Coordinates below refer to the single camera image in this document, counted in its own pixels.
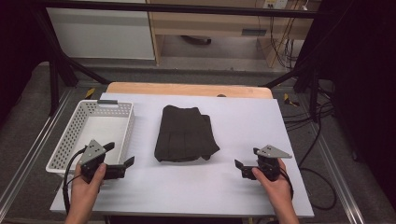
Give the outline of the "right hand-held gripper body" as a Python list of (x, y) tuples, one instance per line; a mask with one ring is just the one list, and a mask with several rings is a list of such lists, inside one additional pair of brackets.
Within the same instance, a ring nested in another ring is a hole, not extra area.
[(286, 180), (290, 180), (286, 171), (280, 167), (279, 159), (291, 159), (292, 156), (281, 149), (267, 145), (263, 148), (259, 148), (259, 155), (257, 163), (263, 174), (270, 180), (276, 181), (282, 175)]

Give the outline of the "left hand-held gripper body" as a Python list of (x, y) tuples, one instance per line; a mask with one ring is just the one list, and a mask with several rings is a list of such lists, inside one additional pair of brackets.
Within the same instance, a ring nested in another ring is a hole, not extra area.
[[(80, 164), (82, 178), (87, 183), (91, 182), (96, 169), (104, 162), (107, 152), (104, 146), (95, 140), (91, 140), (86, 147), (78, 163)], [(126, 169), (123, 164), (108, 165), (104, 180), (124, 178)]]

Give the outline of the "white perforated plastic basket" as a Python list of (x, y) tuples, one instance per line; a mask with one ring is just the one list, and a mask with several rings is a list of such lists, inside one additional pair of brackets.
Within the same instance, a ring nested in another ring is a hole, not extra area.
[(134, 104), (131, 102), (80, 101), (47, 163), (46, 171), (63, 176), (72, 156), (92, 139), (102, 146), (115, 143), (115, 147), (107, 152), (105, 163), (124, 163), (133, 125)]

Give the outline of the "dark cloth garment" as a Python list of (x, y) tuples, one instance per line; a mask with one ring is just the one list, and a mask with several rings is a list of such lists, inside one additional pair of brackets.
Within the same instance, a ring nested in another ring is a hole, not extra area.
[(197, 107), (163, 109), (154, 157), (157, 161), (184, 162), (199, 158), (208, 161), (219, 151), (211, 119)]

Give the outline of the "person's right hand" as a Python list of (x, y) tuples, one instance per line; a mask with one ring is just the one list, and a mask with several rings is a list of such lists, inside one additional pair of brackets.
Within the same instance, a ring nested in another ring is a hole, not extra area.
[(271, 205), (276, 208), (292, 207), (290, 185), (280, 176), (276, 181), (270, 181), (259, 168), (253, 168), (252, 173), (266, 190)]

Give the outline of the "person's left hand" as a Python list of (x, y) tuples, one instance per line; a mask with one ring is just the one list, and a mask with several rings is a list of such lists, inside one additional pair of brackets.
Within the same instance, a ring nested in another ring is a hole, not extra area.
[(106, 164), (101, 163), (96, 169), (90, 183), (87, 183), (82, 177), (80, 165), (76, 166), (75, 179), (72, 182), (71, 204), (82, 205), (83, 207), (93, 206), (100, 187), (103, 184), (106, 174)]

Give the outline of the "white board table cover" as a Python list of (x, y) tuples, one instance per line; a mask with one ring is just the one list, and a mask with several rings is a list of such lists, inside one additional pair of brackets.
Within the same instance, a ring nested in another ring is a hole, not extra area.
[[(292, 152), (275, 99), (105, 93), (131, 102), (134, 126), (127, 150), (135, 158), (123, 179), (107, 180), (93, 208), (107, 215), (263, 217), (273, 214), (261, 184), (234, 163), (255, 164), (254, 148)], [(209, 160), (159, 162), (154, 157), (163, 108), (198, 107), (219, 146)]]

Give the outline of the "black metal stand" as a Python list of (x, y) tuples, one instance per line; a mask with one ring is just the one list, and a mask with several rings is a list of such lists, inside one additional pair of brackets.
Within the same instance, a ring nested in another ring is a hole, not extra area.
[(284, 81), (297, 77), (297, 81), (293, 86), (293, 89), (297, 93), (305, 91), (307, 88), (310, 89), (309, 93), (309, 107), (308, 114), (314, 122), (318, 122), (317, 115), (317, 99), (318, 99), (318, 74), (319, 66), (315, 63), (301, 63), (294, 67), (287, 74), (278, 77), (266, 84), (263, 84), (263, 88), (272, 89), (273, 87), (283, 83)]
[(60, 106), (59, 78), (67, 87), (76, 87), (78, 78), (74, 70), (78, 70), (87, 77), (101, 84), (110, 84), (111, 81), (100, 77), (87, 67), (73, 60), (63, 51), (47, 10), (43, 7), (32, 7), (31, 13), (38, 27), (44, 35), (47, 52), (49, 54), (49, 83), (50, 83), (50, 115), (53, 115)]

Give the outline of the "white cabinet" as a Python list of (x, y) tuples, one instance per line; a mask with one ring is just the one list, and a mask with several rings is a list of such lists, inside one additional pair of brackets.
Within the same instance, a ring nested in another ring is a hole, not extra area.
[(147, 12), (50, 7), (47, 11), (69, 57), (155, 59)]

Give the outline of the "wooden desk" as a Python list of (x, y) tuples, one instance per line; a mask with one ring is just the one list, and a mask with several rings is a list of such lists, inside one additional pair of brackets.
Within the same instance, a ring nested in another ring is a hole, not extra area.
[[(146, 0), (149, 4), (263, 8), (264, 0)], [(303, 11), (309, 0), (288, 0), (285, 9)], [(151, 31), (161, 35), (253, 37), (259, 41), (267, 65), (285, 62), (286, 45), (304, 40), (311, 28), (311, 19), (274, 18), (190, 13), (148, 14)]]

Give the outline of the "white power strip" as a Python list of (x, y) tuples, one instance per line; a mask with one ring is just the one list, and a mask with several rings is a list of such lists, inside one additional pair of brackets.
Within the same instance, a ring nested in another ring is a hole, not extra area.
[(288, 0), (264, 0), (263, 8), (285, 9)]

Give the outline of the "aluminium rail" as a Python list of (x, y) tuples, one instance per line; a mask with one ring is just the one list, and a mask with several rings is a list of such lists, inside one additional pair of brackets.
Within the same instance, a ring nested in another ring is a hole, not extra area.
[(312, 132), (318, 138), (319, 152), (324, 160), (324, 164), (328, 170), (332, 183), (334, 185), (337, 196), (343, 205), (346, 216), (350, 224), (365, 224), (361, 210), (359, 209), (351, 190), (331, 153), (329, 145), (325, 137), (319, 131), (319, 126), (316, 123), (310, 125)]
[(35, 141), (27, 147), (27, 151), (23, 153), (21, 151), (22, 147), (18, 147), (15, 150), (16, 154), (22, 154), (23, 159), (19, 163), (18, 169), (13, 174), (11, 180), (8, 182), (7, 187), (0, 194), (0, 222), (5, 218), (11, 205), (14, 203), (27, 176), (30, 174), (36, 160), (39, 158), (41, 151), (50, 138), (54, 127), (62, 116), (73, 92), (73, 88), (65, 89), (60, 97), (58, 107), (46, 117), (45, 123), (41, 127), (40, 132), (38, 134), (34, 134)]

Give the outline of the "black horizontal frame bar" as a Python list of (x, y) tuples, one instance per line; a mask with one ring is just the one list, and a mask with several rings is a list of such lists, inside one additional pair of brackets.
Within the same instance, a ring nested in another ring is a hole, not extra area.
[(210, 6), (140, 4), (140, 3), (72, 1), (72, 0), (33, 0), (33, 3), (37, 6), (51, 7), (51, 8), (258, 16), (258, 17), (274, 17), (274, 18), (314, 19), (318, 15), (317, 12), (312, 12), (312, 11), (298, 11), (298, 10), (286, 10), (286, 9), (259, 9), (259, 8), (247, 8), (247, 7), (210, 7)]

